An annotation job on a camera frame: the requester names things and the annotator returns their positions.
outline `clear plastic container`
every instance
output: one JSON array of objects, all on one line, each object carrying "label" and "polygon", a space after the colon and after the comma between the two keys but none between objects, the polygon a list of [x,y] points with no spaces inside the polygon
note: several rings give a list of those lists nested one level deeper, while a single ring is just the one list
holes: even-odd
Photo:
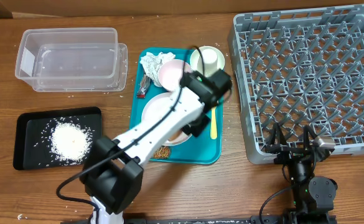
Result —
[{"label": "clear plastic container", "polygon": [[114,28],[26,30],[16,77],[35,91],[121,91],[128,49]]}]

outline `gray plastic basket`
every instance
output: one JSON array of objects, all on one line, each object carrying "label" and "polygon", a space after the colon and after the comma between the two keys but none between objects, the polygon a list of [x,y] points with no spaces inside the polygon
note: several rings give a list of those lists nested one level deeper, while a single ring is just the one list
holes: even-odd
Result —
[{"label": "gray plastic basket", "polygon": [[332,136],[333,154],[364,154],[364,4],[238,14],[228,37],[248,159],[274,122],[290,146],[302,127]]}]

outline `white label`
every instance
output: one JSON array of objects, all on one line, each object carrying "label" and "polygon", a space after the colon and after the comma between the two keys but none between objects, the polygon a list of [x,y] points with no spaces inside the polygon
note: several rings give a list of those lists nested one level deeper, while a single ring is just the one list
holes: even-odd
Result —
[{"label": "white label", "polygon": [[34,69],[35,56],[26,48],[22,53],[21,58],[21,70],[26,72],[29,76],[32,76],[32,70]]}]

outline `crumpled white tissue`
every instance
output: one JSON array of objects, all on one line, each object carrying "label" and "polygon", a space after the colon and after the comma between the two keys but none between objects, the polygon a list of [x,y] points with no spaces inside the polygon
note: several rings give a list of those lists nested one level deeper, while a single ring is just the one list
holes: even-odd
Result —
[{"label": "crumpled white tissue", "polygon": [[147,52],[147,54],[140,59],[140,64],[142,64],[146,75],[151,78],[155,86],[162,87],[158,79],[159,69],[163,64],[174,58],[175,55],[170,52],[166,54],[160,52],[158,56]]}]

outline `white cup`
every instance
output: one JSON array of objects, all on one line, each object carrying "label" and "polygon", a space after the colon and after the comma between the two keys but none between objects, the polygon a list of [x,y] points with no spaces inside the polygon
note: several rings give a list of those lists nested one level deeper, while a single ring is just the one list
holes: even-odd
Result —
[{"label": "white cup", "polygon": [[[218,70],[218,54],[212,49],[205,49],[202,51],[202,57],[204,59],[205,76],[210,77]],[[197,71],[203,73],[202,71],[202,58],[201,55],[197,62]]]}]

